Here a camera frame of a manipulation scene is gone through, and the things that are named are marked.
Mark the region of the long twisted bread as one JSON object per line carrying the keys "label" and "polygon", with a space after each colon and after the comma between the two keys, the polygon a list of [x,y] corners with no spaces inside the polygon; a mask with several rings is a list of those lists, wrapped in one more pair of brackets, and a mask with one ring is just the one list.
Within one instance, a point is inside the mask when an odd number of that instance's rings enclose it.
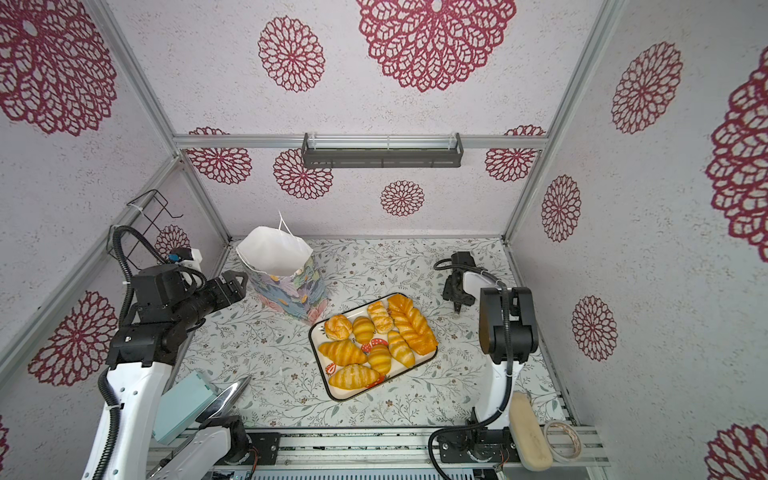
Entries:
{"label": "long twisted bread", "polygon": [[392,295],[387,299],[387,309],[400,335],[415,353],[426,356],[437,350],[436,337],[412,299],[402,294]]}

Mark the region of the floral paper bag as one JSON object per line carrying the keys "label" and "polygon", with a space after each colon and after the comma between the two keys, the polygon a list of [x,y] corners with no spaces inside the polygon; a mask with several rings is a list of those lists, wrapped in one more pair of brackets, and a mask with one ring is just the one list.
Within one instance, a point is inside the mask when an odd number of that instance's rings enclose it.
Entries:
{"label": "floral paper bag", "polygon": [[267,307],[309,325],[320,319],[329,299],[314,250],[283,218],[253,229],[235,252]]}

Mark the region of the small twisted bread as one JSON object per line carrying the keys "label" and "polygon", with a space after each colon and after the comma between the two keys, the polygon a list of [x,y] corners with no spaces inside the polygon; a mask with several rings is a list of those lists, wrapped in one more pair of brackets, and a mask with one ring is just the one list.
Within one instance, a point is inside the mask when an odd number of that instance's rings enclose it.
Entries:
{"label": "small twisted bread", "polygon": [[369,304],[367,312],[377,333],[387,334],[394,329],[394,320],[381,300]]}

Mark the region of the striped long roll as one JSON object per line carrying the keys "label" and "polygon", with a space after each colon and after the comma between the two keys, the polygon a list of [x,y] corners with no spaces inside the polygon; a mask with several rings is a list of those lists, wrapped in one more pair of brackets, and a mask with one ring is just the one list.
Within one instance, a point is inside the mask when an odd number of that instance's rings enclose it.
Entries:
{"label": "striped long roll", "polygon": [[415,365],[415,354],[399,332],[388,333],[388,347],[391,356],[404,367],[412,368]]}

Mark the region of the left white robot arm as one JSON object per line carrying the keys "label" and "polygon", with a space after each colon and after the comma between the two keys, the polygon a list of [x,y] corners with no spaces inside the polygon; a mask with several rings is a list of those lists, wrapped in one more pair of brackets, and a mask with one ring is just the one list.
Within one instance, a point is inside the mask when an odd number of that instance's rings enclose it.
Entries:
{"label": "left white robot arm", "polygon": [[136,295],[110,342],[98,390],[104,407],[83,476],[143,479],[163,390],[193,327],[246,295],[248,276],[226,271],[207,279],[178,264],[156,265],[132,277]]}

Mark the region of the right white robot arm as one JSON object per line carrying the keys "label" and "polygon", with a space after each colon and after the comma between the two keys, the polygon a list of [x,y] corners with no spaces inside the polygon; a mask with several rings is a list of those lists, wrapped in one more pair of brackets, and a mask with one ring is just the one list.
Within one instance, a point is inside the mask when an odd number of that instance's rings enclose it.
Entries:
{"label": "right white robot arm", "polygon": [[437,451],[430,459],[435,464],[502,459],[514,447],[510,410],[515,384],[524,364],[539,348],[532,292],[506,285],[476,265],[468,251],[435,262],[433,269],[450,272],[443,298],[454,304],[455,311],[478,307],[478,340],[486,363],[469,420],[433,432],[430,442],[437,445]]}

